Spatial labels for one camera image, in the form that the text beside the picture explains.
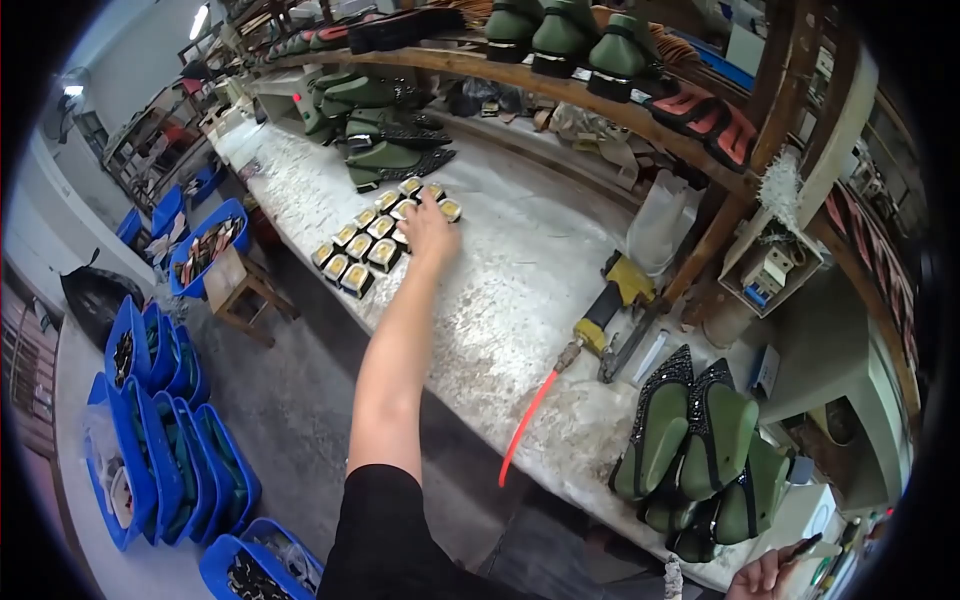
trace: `wooden stool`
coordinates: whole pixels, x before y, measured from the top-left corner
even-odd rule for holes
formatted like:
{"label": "wooden stool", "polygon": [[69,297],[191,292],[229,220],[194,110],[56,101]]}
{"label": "wooden stool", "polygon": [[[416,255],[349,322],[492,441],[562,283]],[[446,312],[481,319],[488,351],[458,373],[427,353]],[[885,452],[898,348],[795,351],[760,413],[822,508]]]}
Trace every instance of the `wooden stool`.
{"label": "wooden stool", "polygon": [[[224,250],[213,261],[213,265],[204,275],[204,288],[210,311],[216,317],[240,329],[267,348],[274,346],[274,338],[253,326],[267,306],[276,306],[278,311],[292,319],[300,316],[299,310],[293,304],[274,291],[274,285],[263,268],[246,256],[241,256],[233,246]],[[264,299],[263,305],[249,320],[232,311],[240,297],[248,290]]]}

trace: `orange air hose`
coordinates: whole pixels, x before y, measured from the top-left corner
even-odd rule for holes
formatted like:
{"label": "orange air hose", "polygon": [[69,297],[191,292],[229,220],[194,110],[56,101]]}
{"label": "orange air hose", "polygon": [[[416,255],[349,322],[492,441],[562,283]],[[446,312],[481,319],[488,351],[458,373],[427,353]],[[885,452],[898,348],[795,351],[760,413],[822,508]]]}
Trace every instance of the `orange air hose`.
{"label": "orange air hose", "polygon": [[554,369],[546,376],[546,381],[543,382],[543,385],[540,386],[540,389],[537,390],[537,395],[534,396],[533,402],[530,402],[530,406],[527,407],[527,412],[523,414],[523,419],[520,420],[520,424],[516,427],[514,432],[514,438],[510,440],[510,447],[507,448],[507,453],[503,455],[503,464],[500,466],[500,487],[502,488],[507,481],[507,469],[510,468],[510,463],[514,459],[514,453],[516,452],[516,447],[520,444],[520,438],[523,437],[523,430],[527,428],[527,424],[530,422],[530,419],[534,416],[534,413],[537,412],[537,408],[540,406],[540,401],[543,400],[543,397],[546,396],[547,391],[550,390],[550,386],[553,385],[553,380],[557,378],[557,370]]}

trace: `hand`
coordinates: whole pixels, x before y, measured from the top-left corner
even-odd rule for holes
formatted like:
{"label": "hand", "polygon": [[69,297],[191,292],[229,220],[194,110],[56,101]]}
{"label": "hand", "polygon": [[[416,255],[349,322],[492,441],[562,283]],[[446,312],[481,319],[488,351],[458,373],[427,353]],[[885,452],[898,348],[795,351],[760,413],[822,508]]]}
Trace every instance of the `hand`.
{"label": "hand", "polygon": [[426,262],[442,273],[460,250],[460,230],[446,221],[426,188],[421,190],[420,200],[422,204],[408,208],[406,220],[396,226],[407,236],[413,263]]}
{"label": "hand", "polygon": [[787,566],[783,566],[783,563],[802,542],[800,540],[792,546],[770,550],[752,563],[744,564],[733,575],[726,600],[779,600],[784,582],[797,566],[797,563]]}

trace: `white worktable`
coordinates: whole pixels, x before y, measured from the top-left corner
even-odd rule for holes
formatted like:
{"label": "white worktable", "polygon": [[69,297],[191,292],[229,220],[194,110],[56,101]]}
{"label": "white worktable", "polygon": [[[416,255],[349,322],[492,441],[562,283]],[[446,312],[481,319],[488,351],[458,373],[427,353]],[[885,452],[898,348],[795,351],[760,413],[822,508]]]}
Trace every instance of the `white worktable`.
{"label": "white worktable", "polygon": [[[253,121],[222,137],[217,153],[237,172],[251,160],[258,171],[247,186],[290,249],[323,279],[310,253],[380,193],[356,193],[334,147],[323,147],[272,124]],[[487,444],[501,454],[573,325],[603,289],[599,270],[623,248],[631,215],[519,156],[456,135],[459,154],[437,173],[463,207],[463,253],[444,280],[435,308],[436,338],[427,386]],[[382,189],[396,186],[386,182]],[[406,271],[407,259],[370,293],[338,298],[368,331]],[[656,364],[683,342],[694,367],[727,356],[738,389],[745,387],[752,355],[742,345],[718,352],[702,335],[673,331]],[[641,345],[644,348],[648,340]],[[636,370],[628,364],[629,379]],[[541,486],[665,559],[663,536],[636,519],[636,509],[614,496],[607,479],[634,420],[638,389],[596,380],[599,361],[583,352],[561,375],[531,420],[514,465]],[[750,553],[750,541],[724,547],[709,564],[685,564],[684,574],[725,590]]]}

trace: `blue plastic basket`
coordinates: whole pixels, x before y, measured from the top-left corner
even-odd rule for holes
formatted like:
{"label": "blue plastic basket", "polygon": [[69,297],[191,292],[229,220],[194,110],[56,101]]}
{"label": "blue plastic basket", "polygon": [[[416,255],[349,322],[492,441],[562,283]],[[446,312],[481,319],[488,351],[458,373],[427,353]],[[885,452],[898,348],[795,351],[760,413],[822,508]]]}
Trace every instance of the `blue plastic basket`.
{"label": "blue plastic basket", "polygon": [[127,529],[121,527],[116,515],[108,512],[107,504],[109,500],[97,480],[97,471],[93,459],[86,459],[86,469],[90,474],[93,493],[97,497],[100,514],[104,518],[110,539],[113,540],[117,549],[123,552],[130,545],[130,542],[140,535],[143,526],[156,509],[156,483],[147,470],[147,463],[143,460],[140,444],[133,430],[133,405],[126,396],[117,392],[109,384],[106,375],[98,372],[93,377],[93,386],[90,388],[90,395],[87,397],[86,403],[89,405],[103,402],[109,405],[113,427],[117,434],[117,442],[120,444],[120,456],[127,468],[127,481],[130,484],[130,492],[133,496],[133,519],[130,527]]}
{"label": "blue plastic basket", "polygon": [[707,45],[700,38],[691,36],[690,34],[685,34],[684,32],[677,31],[675,29],[671,29],[667,33],[682,37],[686,41],[690,42],[690,45],[693,46],[693,48],[700,55],[700,59],[720,75],[723,75],[735,84],[740,85],[747,91],[752,91],[754,89],[753,75],[717,54],[712,47]]}
{"label": "blue plastic basket", "polygon": [[186,440],[187,452],[190,454],[190,465],[193,467],[193,474],[197,480],[197,504],[193,508],[193,513],[190,514],[190,518],[183,526],[177,539],[173,542],[167,542],[168,545],[178,546],[187,538],[192,538],[194,533],[199,532],[202,535],[206,530],[210,514],[217,503],[217,484],[214,481],[210,465],[206,461],[204,450],[200,446],[200,439],[193,427],[193,421],[190,419],[189,407],[181,397],[173,399],[173,407],[177,425],[180,426],[180,432]]}
{"label": "blue plastic basket", "polygon": [[213,265],[211,262],[206,266],[202,272],[198,273],[197,276],[193,278],[187,286],[184,288],[180,282],[177,280],[177,275],[174,273],[174,263],[184,262],[187,259],[190,251],[190,245],[193,244],[193,239],[197,236],[203,236],[208,229],[212,228],[221,221],[232,217],[240,217],[243,219],[243,226],[240,228],[240,233],[237,234],[236,239],[233,240],[233,247],[237,249],[241,254],[246,254],[250,251],[251,239],[247,232],[247,224],[249,219],[247,218],[247,211],[244,210],[243,205],[240,204],[236,198],[230,198],[225,201],[223,204],[217,206],[216,210],[210,213],[197,229],[186,236],[186,238],[174,248],[173,255],[170,257],[170,290],[173,292],[174,296],[189,296],[190,298],[200,298],[204,295],[204,274],[207,269]]}
{"label": "blue plastic basket", "polygon": [[174,185],[170,191],[164,194],[163,198],[154,208],[154,216],[150,223],[150,235],[156,240],[161,235],[166,235],[174,229],[174,219],[177,214],[183,212],[186,204],[183,200],[183,190],[180,184]]}
{"label": "blue plastic basket", "polygon": [[244,458],[243,452],[240,451],[240,446],[237,445],[233,436],[230,435],[230,430],[227,429],[224,422],[220,420],[220,415],[217,414],[216,409],[209,404],[201,404],[194,414],[201,418],[212,417],[216,426],[220,427],[220,430],[224,432],[224,438],[227,439],[230,451],[233,453],[233,457],[236,458],[237,466],[240,467],[240,472],[243,473],[244,481],[247,483],[247,506],[244,508],[243,513],[240,514],[240,520],[236,523],[228,524],[229,529],[227,533],[236,535],[247,528],[247,521],[252,516],[253,507],[260,500],[260,480],[256,477],[256,473],[253,472],[250,463]]}
{"label": "blue plastic basket", "polygon": [[177,467],[177,461],[174,460],[173,452],[170,451],[170,442],[158,412],[160,404],[167,404],[172,409],[172,398],[166,392],[158,392],[156,396],[150,397],[139,386],[136,386],[136,390],[143,433],[147,439],[147,453],[150,454],[156,480],[156,528],[154,536],[147,538],[151,545],[156,546],[160,543],[167,525],[177,516],[183,500],[183,476]]}
{"label": "blue plastic basket", "polygon": [[150,380],[150,349],[147,348],[147,328],[144,326],[143,315],[140,314],[136,304],[133,303],[133,298],[127,296],[120,304],[117,318],[113,320],[113,328],[107,338],[107,347],[104,348],[104,374],[107,376],[107,382],[110,385],[113,385],[113,379],[117,373],[113,364],[113,353],[120,342],[120,336],[128,331],[133,332],[133,364],[129,375],[136,377],[138,381],[146,382]]}
{"label": "blue plastic basket", "polygon": [[220,460],[220,456],[217,455],[213,442],[207,438],[202,428],[197,426],[197,420],[200,417],[197,413],[192,413],[189,417],[190,424],[193,425],[193,430],[197,433],[197,440],[200,442],[200,448],[206,458],[206,464],[210,469],[210,474],[213,476],[214,491],[216,491],[216,501],[213,504],[213,511],[210,513],[206,527],[203,529],[199,527],[194,529],[190,534],[190,539],[199,544],[208,544],[215,536],[221,533],[218,531],[218,529],[220,529],[220,521],[223,518],[224,509],[227,507],[227,504],[229,504],[230,497],[233,495],[236,486],[233,483],[233,477],[230,475],[230,471],[227,470],[223,461]]}
{"label": "blue plastic basket", "polygon": [[143,229],[143,223],[140,221],[140,211],[136,207],[131,208],[127,216],[124,217],[117,228],[117,237],[120,241],[129,246],[136,239],[136,234]]}
{"label": "blue plastic basket", "polygon": [[147,328],[153,322],[156,322],[157,340],[156,358],[154,358],[154,364],[150,369],[150,377],[147,379],[147,392],[150,394],[155,394],[166,388],[177,369],[177,355],[175,354],[177,349],[172,348],[170,344],[173,323],[171,323],[170,317],[160,312],[160,307],[156,302],[150,302],[143,309],[144,335],[146,335]]}
{"label": "blue plastic basket", "polygon": [[265,540],[277,535],[283,536],[290,543],[295,543],[299,547],[303,548],[303,554],[306,555],[306,559],[310,561],[315,569],[317,569],[318,573],[321,575],[324,574],[324,564],[317,560],[317,557],[315,557],[313,553],[310,552],[305,545],[303,545],[303,542],[300,541],[297,536],[281,527],[279,523],[271,518],[267,518],[265,516],[259,516],[258,518],[255,518],[251,522],[250,526],[247,527],[242,534],[240,534],[240,540],[259,543],[256,540]]}
{"label": "blue plastic basket", "polygon": [[200,186],[197,193],[193,195],[193,207],[196,208],[201,202],[207,199],[213,190],[217,189],[227,178],[227,166],[220,165],[220,169],[214,172],[211,165],[206,165],[197,172],[197,179],[204,184]]}
{"label": "blue plastic basket", "polygon": [[314,596],[300,585],[280,560],[267,548],[258,543],[241,541],[230,535],[217,538],[204,555],[200,558],[200,576],[204,578],[206,587],[217,600],[237,600],[239,596],[228,587],[227,570],[233,565],[235,557],[241,549],[250,552],[277,584],[283,588],[294,600],[316,600]]}
{"label": "blue plastic basket", "polygon": [[[198,406],[210,399],[210,380],[204,374],[204,369],[200,365],[200,354],[190,340],[190,333],[186,330],[186,327],[177,325],[174,333],[177,337],[177,369],[174,371],[173,379],[170,380],[170,385],[167,386],[167,392],[170,393],[170,396],[179,396],[185,399],[187,405],[190,406],[190,410],[197,410]],[[192,388],[190,387],[190,371],[180,359],[180,353],[182,352],[180,345],[183,342],[190,346],[194,364],[197,365],[197,381]]]}

